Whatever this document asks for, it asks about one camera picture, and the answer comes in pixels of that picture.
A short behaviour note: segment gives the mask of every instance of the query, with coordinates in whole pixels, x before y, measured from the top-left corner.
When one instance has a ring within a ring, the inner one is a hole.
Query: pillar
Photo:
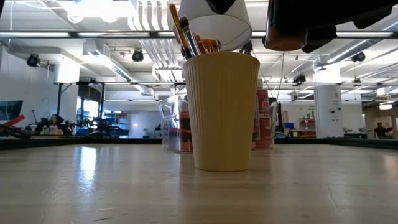
[[[314,62],[314,81],[316,83],[340,83],[340,68],[336,65],[318,66],[326,61],[321,56]],[[343,113],[341,111],[341,89],[338,85],[316,86],[315,124],[317,138],[343,137]]]

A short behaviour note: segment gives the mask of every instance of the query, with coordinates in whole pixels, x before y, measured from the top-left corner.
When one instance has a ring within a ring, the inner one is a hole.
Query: person
[[[374,129],[374,138],[376,138],[376,134],[377,134],[379,139],[385,139],[386,132],[387,132],[387,129],[385,127],[383,127],[383,124],[381,122],[378,122],[377,128]]]

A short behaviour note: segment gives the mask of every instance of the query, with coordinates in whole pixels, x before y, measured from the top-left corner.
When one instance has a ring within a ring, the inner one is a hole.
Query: clear plastic container
[[[187,94],[177,94],[160,102],[163,148],[193,152]]]

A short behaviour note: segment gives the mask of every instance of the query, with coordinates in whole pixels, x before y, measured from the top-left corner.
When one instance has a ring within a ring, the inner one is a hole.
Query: yellow cup
[[[246,54],[203,54],[184,63],[195,167],[249,167],[260,62]]]

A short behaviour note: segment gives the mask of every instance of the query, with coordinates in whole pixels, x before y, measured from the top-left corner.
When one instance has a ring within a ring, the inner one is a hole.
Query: ribbed plastic cup
[[[232,172],[249,168],[260,62],[218,52],[184,63],[195,167]]]

